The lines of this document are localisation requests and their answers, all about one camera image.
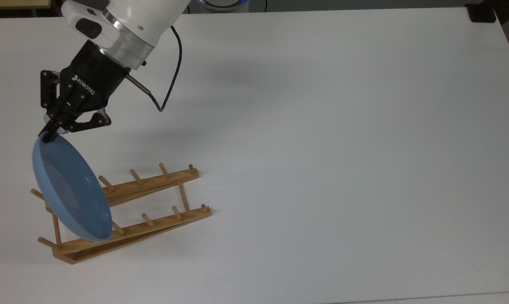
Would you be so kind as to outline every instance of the wooden dish rack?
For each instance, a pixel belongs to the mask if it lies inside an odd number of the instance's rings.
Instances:
[[[46,211],[52,214],[52,222],[54,223],[54,232],[56,234],[56,243],[44,237],[39,237],[38,241],[52,248],[52,255],[55,258],[69,264],[76,264],[177,227],[182,227],[211,215],[210,207],[204,204],[202,204],[200,208],[191,210],[187,202],[187,197],[185,196],[183,183],[198,178],[197,168],[194,168],[192,164],[190,164],[187,170],[168,173],[162,163],[159,164],[159,167],[162,171],[162,175],[149,177],[147,179],[141,179],[134,170],[131,170],[130,173],[135,181],[119,185],[112,185],[103,176],[99,176],[99,180],[106,185],[103,191],[108,200],[108,205],[110,207],[117,206],[118,204],[123,204],[164,189],[178,187],[181,200],[183,201],[183,208],[185,209],[184,212],[179,212],[178,208],[173,206],[172,211],[174,214],[160,219],[152,220],[143,213],[141,215],[144,220],[143,223],[131,225],[129,227],[120,227],[113,222],[114,231],[110,239],[103,242],[91,242],[84,239],[62,242],[57,216],[44,200],[44,196],[36,189],[31,189],[32,194],[44,201]]]

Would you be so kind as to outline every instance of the white tabletop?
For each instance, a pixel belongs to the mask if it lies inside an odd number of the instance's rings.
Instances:
[[[125,81],[66,136],[113,183],[183,170],[211,217],[71,266],[29,194],[39,72],[84,43],[0,20],[0,303],[330,303],[509,292],[509,46],[464,8],[181,16],[163,113]],[[170,32],[133,71],[159,99]],[[170,215],[176,190],[112,208]],[[68,231],[63,235],[73,237]]]
[[[363,302],[367,304],[509,304],[509,293]]]

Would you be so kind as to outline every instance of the black cable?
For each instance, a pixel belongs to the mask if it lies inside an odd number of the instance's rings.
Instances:
[[[168,88],[168,93],[166,94],[166,97],[164,98],[164,101],[162,102],[162,106],[159,106],[158,102],[155,100],[152,93],[148,94],[148,96],[150,96],[150,98],[154,102],[154,104],[157,107],[157,110],[159,110],[159,112],[162,112],[162,110],[164,110],[164,106],[166,106],[166,102],[168,101],[168,98],[170,97],[170,93],[172,92],[172,88],[174,87],[174,83],[176,82],[176,78],[178,77],[179,67],[181,66],[181,57],[183,55],[183,47],[181,46],[181,39],[179,38],[178,32],[176,31],[176,29],[174,28],[173,25],[170,28],[174,32],[174,35],[176,35],[176,39],[178,40],[178,46],[179,46],[179,57],[178,57],[178,65],[176,67],[176,72],[174,73],[174,77],[172,78],[172,83],[170,83],[170,88]]]

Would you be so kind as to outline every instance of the wooden peg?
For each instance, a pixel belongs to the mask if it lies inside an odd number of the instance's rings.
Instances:
[[[159,163],[160,170],[162,171],[162,174],[164,175],[165,179],[169,179],[170,175],[168,175],[168,172],[166,171],[166,168],[164,168],[164,164]]]
[[[129,171],[131,173],[131,175],[135,178],[136,180],[136,183],[138,183],[139,185],[143,185],[144,182],[140,179],[140,177],[138,176],[138,174],[133,170],[131,169],[131,171]]]
[[[174,214],[176,215],[176,219],[181,220],[181,214],[179,214],[178,208],[176,206],[172,207],[172,211],[174,211]]]
[[[115,222],[112,222],[112,226],[114,227],[114,230],[117,231],[119,234],[125,234],[125,230],[123,230],[119,225],[117,225]]]
[[[103,182],[103,184],[106,186],[106,188],[108,188],[108,190],[110,190],[112,192],[116,191],[116,188],[114,188],[114,186],[109,181],[107,181],[104,178],[104,176],[100,175],[99,180]]]
[[[183,183],[178,183],[179,194],[181,195],[181,200],[183,201],[183,207],[185,211],[189,211],[189,203],[187,203],[187,196],[185,196],[185,189],[183,188]]]
[[[54,233],[56,234],[56,244],[61,245],[60,223],[57,221],[57,216],[52,213],[52,222],[54,223]]]
[[[31,189],[31,194],[37,196],[37,198],[40,198],[41,200],[44,200],[44,196],[42,193],[40,193],[37,189]]]
[[[144,221],[146,221],[150,227],[154,227],[155,224],[145,213],[142,214],[142,219],[144,219]]]
[[[50,242],[49,240],[45,239],[44,237],[39,237],[37,239],[37,241],[40,242],[41,244],[45,244],[46,246],[52,248],[52,250],[60,250],[61,249],[60,246]]]

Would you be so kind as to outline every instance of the blue bowl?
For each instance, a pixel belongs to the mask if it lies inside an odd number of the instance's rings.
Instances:
[[[44,199],[75,235],[105,241],[112,234],[108,201],[89,165],[65,138],[49,144],[42,133],[33,146],[33,172]]]

